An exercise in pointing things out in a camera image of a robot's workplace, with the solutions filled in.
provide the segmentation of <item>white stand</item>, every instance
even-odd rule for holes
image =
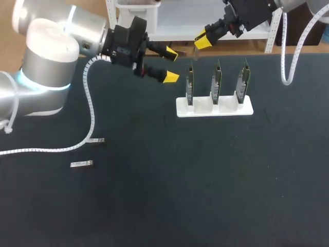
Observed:
[[[193,97],[193,105],[188,105],[187,98],[177,98],[178,117],[218,117],[246,116],[253,114],[249,96],[245,96],[243,104],[239,104],[236,92],[232,96],[220,96],[218,104],[213,104],[211,93],[206,97]]]

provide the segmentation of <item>white cable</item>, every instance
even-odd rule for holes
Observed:
[[[19,109],[20,97],[19,97],[19,88],[12,76],[5,71],[0,71],[0,73],[4,74],[10,81],[12,87],[14,88],[14,109],[12,110],[12,114],[10,120],[3,120],[0,122],[0,129],[5,128],[6,134],[10,134],[12,132],[12,126],[16,119],[17,111]]]
[[[285,72],[285,54],[286,54],[286,40],[287,40],[287,26],[288,26],[288,18],[287,13],[283,13],[283,32],[282,32],[282,51],[281,51],[281,79],[282,83],[285,85],[290,85],[294,79],[296,66],[298,62],[298,58],[300,55],[300,52],[303,48],[304,42],[309,34],[309,32],[312,30],[314,25],[318,20],[320,20],[321,17],[324,16],[329,11],[329,4],[323,7],[309,22],[307,27],[305,28],[304,32],[302,33],[302,36],[299,39],[299,42],[297,44],[295,54],[293,57],[293,61],[291,63],[290,67],[290,73],[288,80],[286,79],[286,72]]]
[[[88,88],[88,72],[90,67],[96,62],[104,60],[107,62],[111,62],[110,57],[104,56],[104,55],[98,55],[91,60],[88,61],[86,64],[84,71],[83,71],[83,87],[86,92],[86,97],[88,100],[89,104],[89,109],[90,109],[90,118],[91,118],[91,123],[90,123],[90,130],[84,140],[82,140],[80,143],[68,147],[68,148],[55,148],[55,149],[46,149],[46,148],[22,148],[22,149],[14,149],[14,150],[8,150],[8,151],[0,151],[0,155],[6,155],[6,154],[13,154],[13,153],[26,153],[26,152],[47,152],[47,153],[61,153],[61,152],[68,152],[72,151],[75,149],[78,149],[82,147],[86,142],[90,139],[90,137],[93,134],[94,128],[95,128],[95,113],[94,113],[94,106],[92,102],[92,98],[90,96],[89,88]]]

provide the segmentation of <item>dark tabletop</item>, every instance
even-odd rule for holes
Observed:
[[[244,58],[220,57],[222,95]],[[193,61],[195,96],[209,95],[216,59]],[[329,56],[301,56],[288,87],[279,56],[247,60],[254,115],[219,118],[177,118],[189,59],[147,59],[181,74],[167,85],[94,65],[93,137],[106,145],[0,157],[0,246],[328,246]],[[85,63],[64,109],[17,119],[1,150],[84,138]],[[86,160],[94,167],[70,168]]]

